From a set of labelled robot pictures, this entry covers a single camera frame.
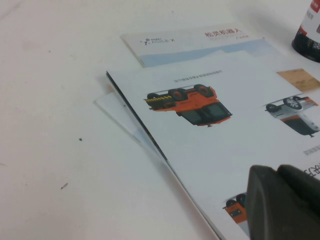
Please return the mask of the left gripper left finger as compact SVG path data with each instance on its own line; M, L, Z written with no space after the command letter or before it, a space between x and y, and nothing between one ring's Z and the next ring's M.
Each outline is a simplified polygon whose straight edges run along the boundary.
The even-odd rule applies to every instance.
M252 240L320 238L320 197L300 197L268 166L249 170L246 214Z

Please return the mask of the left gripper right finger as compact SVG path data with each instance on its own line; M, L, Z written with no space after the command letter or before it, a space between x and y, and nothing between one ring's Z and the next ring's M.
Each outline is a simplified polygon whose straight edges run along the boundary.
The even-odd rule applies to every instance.
M301 198L320 197L320 180L314 176L287 164L280 165L277 173Z

